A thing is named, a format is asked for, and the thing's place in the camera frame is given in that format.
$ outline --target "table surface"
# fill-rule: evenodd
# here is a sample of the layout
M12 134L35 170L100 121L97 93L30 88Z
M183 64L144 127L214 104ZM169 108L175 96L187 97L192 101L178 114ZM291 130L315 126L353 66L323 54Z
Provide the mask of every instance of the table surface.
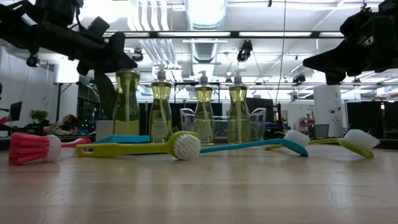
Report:
M0 223L397 223L398 151L339 146L309 158L261 148L178 161L167 154L9 166Z

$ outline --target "dish soap bottle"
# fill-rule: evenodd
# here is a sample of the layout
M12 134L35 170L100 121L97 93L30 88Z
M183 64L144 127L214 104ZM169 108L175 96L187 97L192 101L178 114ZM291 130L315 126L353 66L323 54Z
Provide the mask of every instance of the dish soap bottle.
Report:
M243 85L240 72L236 70L234 84L229 87L231 106L228 117L228 143L241 144L250 142L250 113L246 103L248 87Z
M213 87L209 85L206 71L201 71L200 83L196 85L198 104L195 110L195 132L199 134L202 144L214 144L214 119L211 108Z
M139 107L136 91L140 73L134 70L116 72L118 99L113 109L113 134L139 135Z
M152 81L154 102L149 115L149 137L152 143L167 142L172 135L172 110L169 105L172 83L166 80L164 65Z

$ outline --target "dish brush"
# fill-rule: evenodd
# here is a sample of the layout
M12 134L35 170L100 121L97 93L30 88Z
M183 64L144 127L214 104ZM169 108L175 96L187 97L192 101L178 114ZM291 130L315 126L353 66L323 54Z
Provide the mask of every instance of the dish brush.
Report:
M344 138L318 139L309 142L309 144L329 143L338 143L354 153L357 153L367 159L372 159L374 158L372 149L376 147L380 142L371 134L365 133L364 131L358 129L349 130ZM269 146L266 150L274 150L280 147L283 146Z
M298 131L289 130L283 139L271 139L265 141L257 141L257 142L247 142L242 144L234 144L230 146L218 146L218 147L209 147L202 149L200 153L208 153L208 152L218 152L218 151L227 151L227 150L235 150L242 149L245 147L254 147L254 146L265 146L268 144L281 144L284 147L293 150L300 154L300 156L307 157L308 152L305 150L305 146L307 146L310 138Z
M37 159L52 162L60 155L61 148L75 147L90 142L90 139L86 136L73 142L61 143L61 140L54 135L36 136L34 134L14 133L11 136L8 160L12 165L21 165Z
M85 144L76 147L81 157L118 157L126 154L168 153L177 159L194 160L200 152L198 133L180 131L165 143L154 144Z

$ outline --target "ventilation duct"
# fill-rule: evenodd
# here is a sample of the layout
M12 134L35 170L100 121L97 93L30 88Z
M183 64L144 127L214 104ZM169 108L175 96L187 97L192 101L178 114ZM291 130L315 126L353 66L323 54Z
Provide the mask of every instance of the ventilation duct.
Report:
M189 30L222 30L227 0L184 0ZM200 63L210 63L216 56L217 44L191 44L193 58Z

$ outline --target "pump dispenser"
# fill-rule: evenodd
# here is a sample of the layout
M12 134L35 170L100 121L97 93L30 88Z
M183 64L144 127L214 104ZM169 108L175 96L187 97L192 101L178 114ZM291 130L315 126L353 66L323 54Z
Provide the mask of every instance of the pump dispenser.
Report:
M209 85L206 71L201 71L200 83L195 86L197 108L195 110L195 132L202 144L214 144L214 119L211 108L213 87Z
M160 65L157 79L152 81L154 102L149 115L149 137L152 143L167 142L172 135L172 110L169 97L172 83L166 79L164 65Z
M250 113L246 103L246 93L248 87L243 85L241 72L246 70L236 70L234 85L229 87L231 106L229 107L228 117L228 143L241 144L250 142Z

